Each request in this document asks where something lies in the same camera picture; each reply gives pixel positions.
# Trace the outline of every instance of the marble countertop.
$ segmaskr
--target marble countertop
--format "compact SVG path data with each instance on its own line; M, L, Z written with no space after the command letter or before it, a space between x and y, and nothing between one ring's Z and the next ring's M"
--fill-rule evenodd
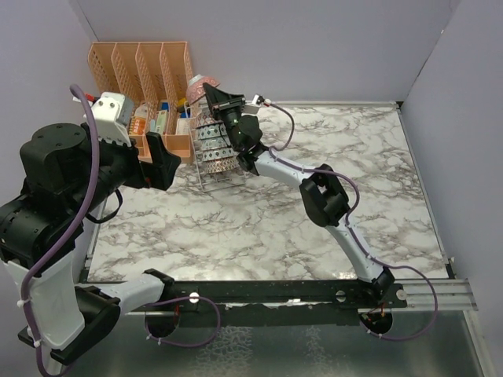
M447 277L396 110L289 110L296 133L283 156L315 166L327 163L357 182L362 202L354 221L373 253L429 277ZM263 108L259 119L264 144L288 138L284 114ZM121 191L123 207L99 231L90 282L129 280L149 268L176 280L354 278L337 242L306 216L298 190L272 179L251 176L244 185L203 192L192 165L178 169L167 192ZM116 204L109 199L105 213Z

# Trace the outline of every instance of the pink bowl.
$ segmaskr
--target pink bowl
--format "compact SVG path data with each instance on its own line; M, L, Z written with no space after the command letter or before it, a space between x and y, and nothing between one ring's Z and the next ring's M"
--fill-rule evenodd
M215 88L220 85L220 82L217 81L214 77L211 76L202 76L197 75L190 79L189 86L187 87L187 92L185 97L187 98L187 102L189 105L195 104L204 97L204 88L203 84L208 83Z

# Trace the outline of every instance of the cable clip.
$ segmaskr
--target cable clip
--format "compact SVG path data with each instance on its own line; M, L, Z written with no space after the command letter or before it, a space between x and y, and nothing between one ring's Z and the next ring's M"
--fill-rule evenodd
M17 302L17 307L18 308L22 308L24 306L24 304L26 304L27 302L30 302L30 301L31 301L30 299L28 299L28 300L19 300Z

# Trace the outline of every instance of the gray wall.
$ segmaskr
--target gray wall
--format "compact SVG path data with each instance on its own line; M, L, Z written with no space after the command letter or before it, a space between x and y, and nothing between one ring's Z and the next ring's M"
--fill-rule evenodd
M403 107L440 236L503 375L503 2L463 0Z
M86 63L90 39L67 0L0 4L0 205L16 197L24 178L19 148L41 126L80 123L68 87L94 91ZM25 326L14 282L0 265L0 375L38 375L35 353L17 340Z
M457 1L78 0L100 40L189 41L225 90L336 101L403 101Z

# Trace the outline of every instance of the wooden organizer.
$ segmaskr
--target wooden organizer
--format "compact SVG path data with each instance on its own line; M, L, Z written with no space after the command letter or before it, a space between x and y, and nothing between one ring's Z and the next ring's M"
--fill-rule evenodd
M133 100L135 109L147 104L145 132L149 131L150 120L156 118L160 102L167 100L164 145L183 163L193 161L190 136L176 134L177 103L185 97L187 82L193 77L187 42L95 42L88 63L100 93L122 93ZM136 140L139 159L152 162L146 136L130 138Z

